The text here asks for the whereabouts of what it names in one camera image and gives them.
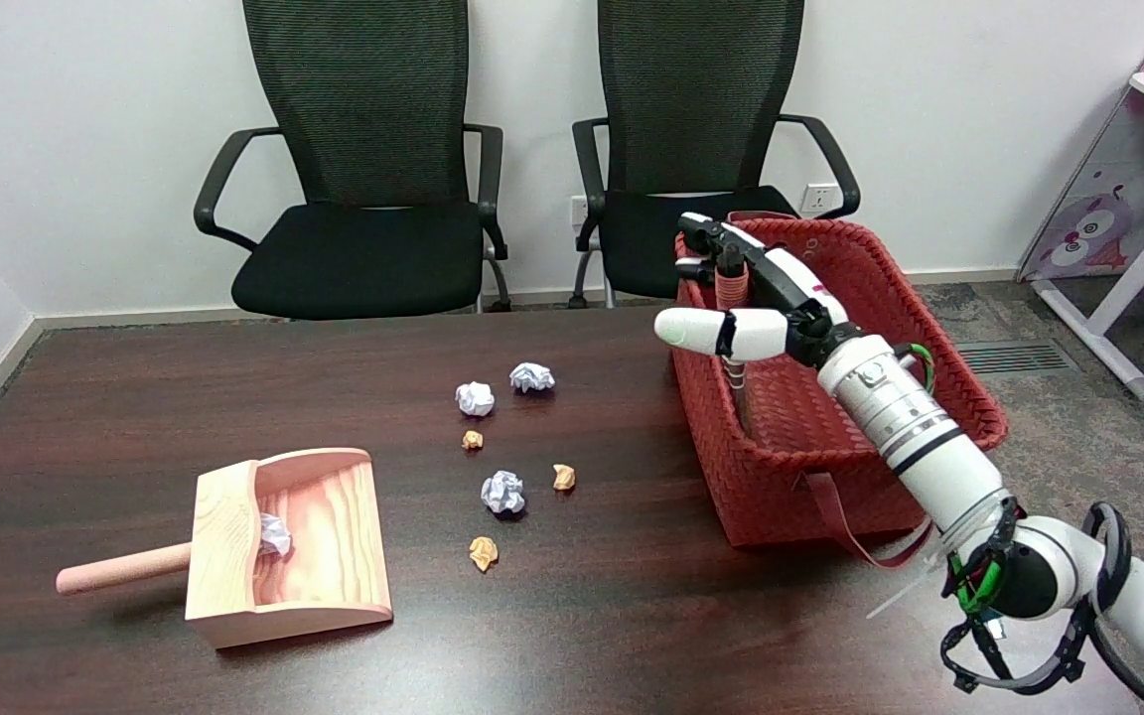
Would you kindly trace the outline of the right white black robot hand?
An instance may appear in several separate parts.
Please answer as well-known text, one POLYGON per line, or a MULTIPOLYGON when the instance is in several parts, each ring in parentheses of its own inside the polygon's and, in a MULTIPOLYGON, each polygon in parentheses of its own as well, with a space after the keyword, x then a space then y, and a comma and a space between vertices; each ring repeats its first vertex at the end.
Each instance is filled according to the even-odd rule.
POLYGON ((766 248, 739 227, 696 213, 682 214, 680 231, 712 270, 737 268, 753 303, 726 311, 664 309, 653 331, 665 344, 736 363, 788 355, 821 370, 841 345, 864 337, 839 299, 788 251, 766 248))

